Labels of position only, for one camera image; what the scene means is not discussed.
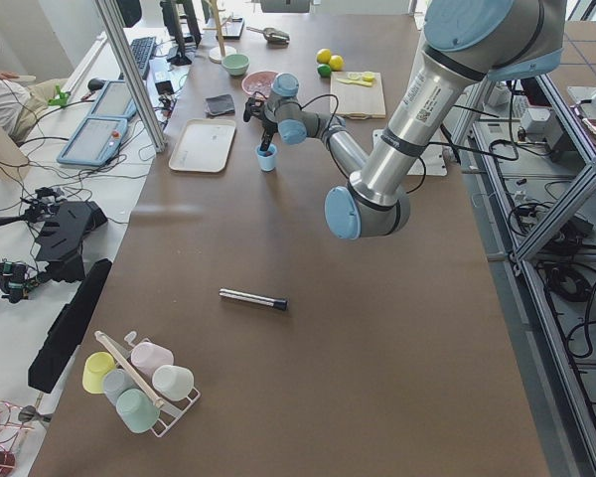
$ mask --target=wooden cutting board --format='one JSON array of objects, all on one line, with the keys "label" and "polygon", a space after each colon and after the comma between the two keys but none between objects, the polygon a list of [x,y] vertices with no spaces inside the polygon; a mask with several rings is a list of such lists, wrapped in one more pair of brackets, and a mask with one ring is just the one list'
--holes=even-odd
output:
[{"label": "wooden cutting board", "polygon": [[[331,73],[331,94],[338,97],[340,104],[336,114],[348,118],[366,119],[369,117],[386,117],[384,91],[381,86],[381,74],[375,73],[373,86],[343,84],[336,78],[346,79],[349,72]],[[334,112],[336,100],[331,98],[331,112]]]}]

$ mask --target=pink object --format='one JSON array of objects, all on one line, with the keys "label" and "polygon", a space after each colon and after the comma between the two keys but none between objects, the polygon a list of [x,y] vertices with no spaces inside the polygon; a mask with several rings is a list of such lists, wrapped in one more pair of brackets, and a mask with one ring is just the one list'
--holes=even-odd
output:
[{"label": "pink object", "polygon": [[144,375],[152,379],[152,375],[157,368],[174,364],[175,358],[172,351],[167,348],[144,341],[132,349],[130,362]]},{"label": "pink object", "polygon": [[250,96],[254,96],[256,92],[260,92],[269,97],[271,93],[271,85],[278,76],[277,72],[256,72],[247,75],[240,83],[240,87]]}]

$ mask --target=white cup rack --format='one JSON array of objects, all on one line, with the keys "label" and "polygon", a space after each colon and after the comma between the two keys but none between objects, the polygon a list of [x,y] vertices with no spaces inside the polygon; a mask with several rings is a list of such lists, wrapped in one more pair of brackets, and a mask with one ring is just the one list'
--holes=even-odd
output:
[{"label": "white cup rack", "polygon": [[[187,395],[181,401],[178,401],[177,405],[174,405],[169,400],[159,396],[157,392],[153,390],[148,383],[146,383],[137,370],[135,370],[134,367],[128,362],[128,359],[130,358],[130,350],[124,348],[101,331],[95,331],[94,334],[95,339],[101,343],[108,353],[112,355],[115,361],[126,371],[126,373],[128,373],[130,378],[132,378],[139,389],[141,389],[141,391],[143,391],[146,396],[150,398],[152,403],[159,409],[159,419],[151,428],[152,433],[157,437],[163,437],[166,432],[168,432],[179,421],[179,419],[183,417],[183,414],[185,414],[188,409],[190,409],[190,407],[192,407],[201,397],[199,390],[197,390],[197,388],[193,388],[189,395]],[[133,340],[136,338],[136,336],[137,333],[132,331],[126,335],[124,341],[131,348],[133,348],[135,346]]]}]

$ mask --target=white table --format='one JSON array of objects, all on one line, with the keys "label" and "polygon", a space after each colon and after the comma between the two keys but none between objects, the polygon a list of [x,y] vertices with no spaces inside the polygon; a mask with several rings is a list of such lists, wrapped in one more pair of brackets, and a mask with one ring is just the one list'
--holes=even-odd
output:
[{"label": "white table", "polygon": [[[169,37],[165,29],[131,29],[128,38],[157,36],[156,55],[164,55],[170,48]],[[171,71],[175,90],[184,82],[188,68],[179,67]],[[70,102],[79,100],[87,93],[86,84],[91,78],[114,80],[119,75],[119,66],[114,54],[102,34],[74,74],[67,82],[67,89],[72,92]],[[147,81],[148,92],[153,105],[158,105],[158,94],[152,81]],[[70,137],[90,109],[91,104],[79,104],[44,117],[39,127],[34,128],[29,139],[41,136]],[[47,139],[32,141],[22,147],[25,155],[32,161],[32,167],[23,180],[26,190],[34,194],[35,189],[44,186],[70,185],[66,194],[83,189],[70,200],[91,199],[102,208],[109,220],[105,225],[88,235],[83,242],[82,257],[86,271],[101,258],[114,260],[126,231],[126,222],[135,207],[145,176],[150,170],[155,151],[143,124],[137,117],[129,125],[129,138],[134,139],[123,147],[124,160],[107,173],[95,174],[75,184],[67,176],[76,174],[79,167],[69,167],[57,163],[56,158],[65,141]],[[22,197],[22,188],[13,181],[0,181],[0,209],[13,206],[0,212],[0,216],[20,214],[18,203]],[[39,247],[33,245],[33,237],[22,222],[0,228],[0,260],[22,260],[34,264],[33,256]],[[0,400],[24,406],[35,404],[42,413],[53,412],[64,387],[64,375],[58,381],[50,395],[44,395],[27,385],[28,369],[42,347],[50,326],[56,320],[62,307],[71,301],[79,283],[48,282],[31,292],[29,300],[11,304],[1,298],[0,292]],[[20,440],[17,451],[17,467],[11,474],[14,477],[25,476],[42,445],[45,432],[35,423],[33,429]]]}]

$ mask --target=sticker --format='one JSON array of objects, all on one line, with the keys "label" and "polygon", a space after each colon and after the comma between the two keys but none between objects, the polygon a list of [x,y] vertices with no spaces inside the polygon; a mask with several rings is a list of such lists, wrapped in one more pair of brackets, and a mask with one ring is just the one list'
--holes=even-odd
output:
[{"label": "sticker", "polygon": [[415,77],[404,95],[402,103],[408,114],[425,126],[434,126],[435,119],[442,113],[454,90],[428,79],[424,73]]}]

